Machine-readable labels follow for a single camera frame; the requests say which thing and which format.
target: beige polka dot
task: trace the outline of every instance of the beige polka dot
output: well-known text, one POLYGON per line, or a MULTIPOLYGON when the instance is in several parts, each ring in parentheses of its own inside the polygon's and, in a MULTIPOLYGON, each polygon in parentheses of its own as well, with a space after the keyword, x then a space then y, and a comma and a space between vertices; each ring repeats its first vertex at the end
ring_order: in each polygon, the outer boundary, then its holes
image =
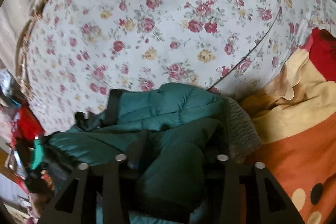
POLYGON ((292 202, 298 211, 301 211, 306 201, 306 193, 302 188, 298 188, 292 195, 292 202))
POLYGON ((322 214, 320 212, 313 212, 308 218, 307 224, 320 224, 322 214))

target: black strap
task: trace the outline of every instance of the black strap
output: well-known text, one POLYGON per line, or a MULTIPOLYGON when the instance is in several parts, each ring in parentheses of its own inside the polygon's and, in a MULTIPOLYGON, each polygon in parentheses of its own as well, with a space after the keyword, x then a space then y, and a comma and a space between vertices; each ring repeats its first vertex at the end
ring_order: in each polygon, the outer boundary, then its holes
POLYGON ((109 102, 105 110, 105 118, 102 122, 102 127, 112 126, 117 123, 119 102, 125 90, 111 90, 109 102))

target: black polka dot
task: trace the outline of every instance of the black polka dot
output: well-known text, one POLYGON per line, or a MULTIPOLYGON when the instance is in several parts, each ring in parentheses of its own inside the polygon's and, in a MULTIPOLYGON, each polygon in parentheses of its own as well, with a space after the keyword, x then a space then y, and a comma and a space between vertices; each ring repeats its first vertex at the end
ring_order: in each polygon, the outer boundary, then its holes
POLYGON ((322 183, 318 183, 312 188, 310 193, 310 201, 312 202, 313 205, 316 205, 320 201, 322 192, 323 192, 322 183))

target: gray knit fabric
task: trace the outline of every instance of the gray knit fabric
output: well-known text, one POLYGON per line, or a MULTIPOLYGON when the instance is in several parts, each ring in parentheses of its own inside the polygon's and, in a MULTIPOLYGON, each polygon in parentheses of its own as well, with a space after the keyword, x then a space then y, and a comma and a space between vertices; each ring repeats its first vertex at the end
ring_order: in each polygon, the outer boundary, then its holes
POLYGON ((245 157, 261 146, 261 140, 257 134, 250 116, 232 98, 226 97, 230 103, 230 157, 238 163, 243 163, 245 157))

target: floral bedsheet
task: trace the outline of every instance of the floral bedsheet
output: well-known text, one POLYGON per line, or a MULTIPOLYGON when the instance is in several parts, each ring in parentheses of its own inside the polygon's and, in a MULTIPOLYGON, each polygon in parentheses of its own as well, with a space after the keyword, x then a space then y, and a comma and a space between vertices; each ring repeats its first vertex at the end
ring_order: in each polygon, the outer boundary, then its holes
POLYGON ((166 82, 241 99, 282 68, 312 28, 335 34, 330 0, 49 0, 31 33, 30 106, 49 133, 101 112, 109 89, 166 82))

